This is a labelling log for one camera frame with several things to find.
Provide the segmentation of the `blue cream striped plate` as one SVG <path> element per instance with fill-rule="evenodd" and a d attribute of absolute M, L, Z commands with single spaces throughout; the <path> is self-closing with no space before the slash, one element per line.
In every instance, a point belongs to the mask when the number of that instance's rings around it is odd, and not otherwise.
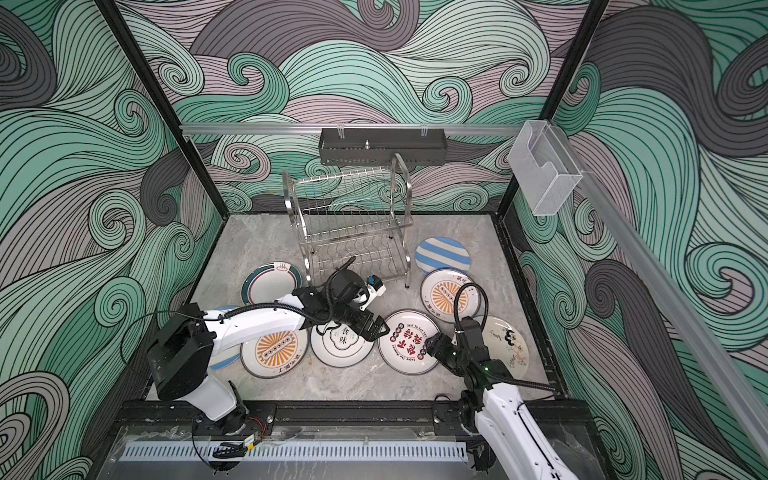
<path fill-rule="evenodd" d="M 217 355 L 212 355 L 209 361 L 209 367 L 212 370 L 223 369 L 236 362 L 240 357 L 241 346 L 235 345 L 229 349 L 220 351 Z"/>

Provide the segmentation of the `white plate red characters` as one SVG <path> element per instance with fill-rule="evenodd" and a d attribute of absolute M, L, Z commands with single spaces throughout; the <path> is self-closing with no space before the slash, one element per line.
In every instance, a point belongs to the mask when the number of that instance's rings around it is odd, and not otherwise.
<path fill-rule="evenodd" d="M 395 371 L 423 375 L 438 361 L 427 352 L 426 341 L 439 333 L 438 325 L 416 310 L 400 310 L 386 319 L 389 333 L 377 340 L 382 359 Z"/>

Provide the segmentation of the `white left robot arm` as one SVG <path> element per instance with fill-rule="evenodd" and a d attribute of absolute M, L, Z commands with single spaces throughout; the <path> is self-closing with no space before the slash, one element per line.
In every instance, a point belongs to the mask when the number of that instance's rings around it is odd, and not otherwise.
<path fill-rule="evenodd" d="M 213 356 L 259 337 L 311 329 L 329 322 L 348 326 L 372 342 L 388 332 L 383 317 L 369 310 L 386 286 L 340 268 L 320 287 L 301 287 L 278 299 L 229 311 L 190 303 L 171 315 L 150 341 L 146 358 L 161 401 L 184 401 L 224 434 L 246 423 L 249 411 L 236 387 L 210 367 Z"/>

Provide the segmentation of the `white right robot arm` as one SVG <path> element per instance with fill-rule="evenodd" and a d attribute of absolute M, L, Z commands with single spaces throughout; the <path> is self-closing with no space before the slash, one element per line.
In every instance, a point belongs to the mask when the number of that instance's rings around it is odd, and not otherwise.
<path fill-rule="evenodd" d="M 530 413 L 506 365 L 490 356 L 482 325 L 460 320 L 452 337 L 437 333 L 426 352 L 464 380 L 462 423 L 477 432 L 510 479 L 574 479 L 576 474 L 552 447 Z"/>

